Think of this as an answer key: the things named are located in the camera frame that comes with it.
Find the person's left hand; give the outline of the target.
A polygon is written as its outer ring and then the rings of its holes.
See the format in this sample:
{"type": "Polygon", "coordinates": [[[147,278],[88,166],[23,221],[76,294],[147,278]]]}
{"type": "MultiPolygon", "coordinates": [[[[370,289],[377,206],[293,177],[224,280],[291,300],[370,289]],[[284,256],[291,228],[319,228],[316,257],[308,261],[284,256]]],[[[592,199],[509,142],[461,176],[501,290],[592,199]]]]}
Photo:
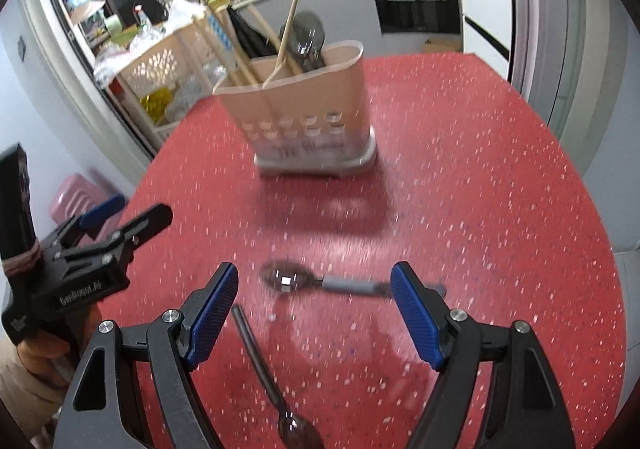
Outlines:
{"type": "Polygon", "coordinates": [[[70,379],[64,377],[54,365],[55,360],[65,359],[69,351],[70,344],[65,339],[44,331],[24,339],[16,347],[18,359],[24,368],[38,380],[54,388],[67,387],[70,383],[70,379]]]}

